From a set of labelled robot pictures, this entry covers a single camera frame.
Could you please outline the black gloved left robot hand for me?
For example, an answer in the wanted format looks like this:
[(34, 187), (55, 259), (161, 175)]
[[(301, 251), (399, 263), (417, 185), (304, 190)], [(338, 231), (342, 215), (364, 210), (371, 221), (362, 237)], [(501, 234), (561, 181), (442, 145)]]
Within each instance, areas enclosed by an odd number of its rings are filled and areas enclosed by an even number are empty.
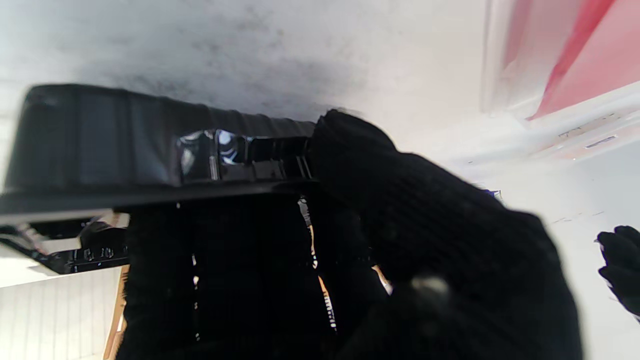
[(628, 225), (600, 232), (599, 244), (605, 266), (598, 271), (624, 309), (640, 321), (640, 233)]

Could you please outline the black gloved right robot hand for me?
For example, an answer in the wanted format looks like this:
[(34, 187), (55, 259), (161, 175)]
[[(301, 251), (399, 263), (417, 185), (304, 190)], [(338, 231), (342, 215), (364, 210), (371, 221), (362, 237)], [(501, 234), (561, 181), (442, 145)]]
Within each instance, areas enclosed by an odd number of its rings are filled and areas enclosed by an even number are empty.
[(331, 110), (318, 187), (130, 211), (118, 360), (582, 360), (533, 214)]

